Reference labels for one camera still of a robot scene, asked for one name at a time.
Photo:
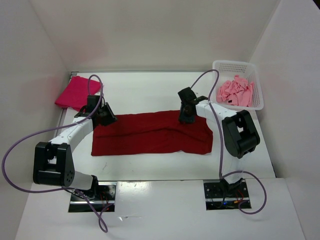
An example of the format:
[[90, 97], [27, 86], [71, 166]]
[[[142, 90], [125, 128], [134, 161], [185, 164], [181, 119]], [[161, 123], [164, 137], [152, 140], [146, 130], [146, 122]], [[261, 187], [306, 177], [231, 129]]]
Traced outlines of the dark red t shirt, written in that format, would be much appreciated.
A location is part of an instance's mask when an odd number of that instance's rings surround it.
[[181, 123], [179, 115], [178, 110], [118, 115], [116, 122], [94, 129], [91, 155], [209, 154], [213, 132], [206, 119]]

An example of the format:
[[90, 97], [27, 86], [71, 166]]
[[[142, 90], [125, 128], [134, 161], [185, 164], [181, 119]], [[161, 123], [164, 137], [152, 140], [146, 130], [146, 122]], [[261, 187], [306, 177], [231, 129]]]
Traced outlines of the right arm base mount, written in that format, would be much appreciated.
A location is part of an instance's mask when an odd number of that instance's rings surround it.
[[228, 184], [226, 180], [204, 180], [203, 189], [207, 211], [251, 209], [247, 183], [242, 178]]

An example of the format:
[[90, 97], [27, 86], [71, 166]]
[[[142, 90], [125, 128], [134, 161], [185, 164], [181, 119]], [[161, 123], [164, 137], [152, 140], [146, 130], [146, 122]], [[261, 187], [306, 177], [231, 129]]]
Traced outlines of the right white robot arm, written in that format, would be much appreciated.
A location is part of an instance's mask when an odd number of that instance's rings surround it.
[[224, 155], [232, 161], [253, 152], [260, 144], [260, 136], [247, 110], [234, 111], [209, 101], [206, 96], [197, 97], [190, 87], [178, 92], [181, 101], [178, 120], [181, 123], [193, 124], [196, 117], [212, 122], [219, 136], [219, 191], [225, 197], [232, 196], [243, 180], [244, 171], [237, 163], [234, 169], [223, 175]]

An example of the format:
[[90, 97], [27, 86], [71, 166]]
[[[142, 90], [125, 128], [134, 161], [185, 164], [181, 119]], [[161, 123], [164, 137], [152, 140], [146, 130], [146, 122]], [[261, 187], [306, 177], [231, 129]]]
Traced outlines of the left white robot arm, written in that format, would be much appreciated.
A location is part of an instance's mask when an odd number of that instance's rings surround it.
[[98, 178], [75, 170], [73, 151], [96, 127], [106, 127], [116, 121], [116, 116], [103, 97], [88, 95], [87, 104], [74, 116], [69, 127], [49, 142], [36, 145], [33, 182], [66, 190], [77, 189], [87, 199], [96, 199], [102, 191]]

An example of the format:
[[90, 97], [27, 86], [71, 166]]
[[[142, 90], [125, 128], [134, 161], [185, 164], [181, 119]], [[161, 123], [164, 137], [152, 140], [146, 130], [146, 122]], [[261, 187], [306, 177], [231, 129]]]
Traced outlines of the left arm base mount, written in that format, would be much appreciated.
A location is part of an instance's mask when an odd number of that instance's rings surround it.
[[[100, 181], [96, 193], [90, 193], [89, 190], [86, 190], [82, 191], [82, 194], [98, 213], [101, 211], [110, 213], [115, 211], [116, 190], [116, 182]], [[69, 192], [71, 193], [68, 207], [69, 213], [93, 212], [82, 195], [70, 190]]]

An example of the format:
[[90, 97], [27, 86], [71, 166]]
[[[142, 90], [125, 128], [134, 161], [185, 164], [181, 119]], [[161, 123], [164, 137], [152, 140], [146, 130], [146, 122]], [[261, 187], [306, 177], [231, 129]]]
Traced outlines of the magenta t shirt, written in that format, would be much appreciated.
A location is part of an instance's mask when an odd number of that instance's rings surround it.
[[95, 95], [101, 89], [101, 85], [96, 80], [89, 81], [81, 76], [73, 76], [67, 87], [55, 100], [55, 104], [63, 109], [72, 108], [80, 111], [83, 106], [87, 104], [88, 95]]

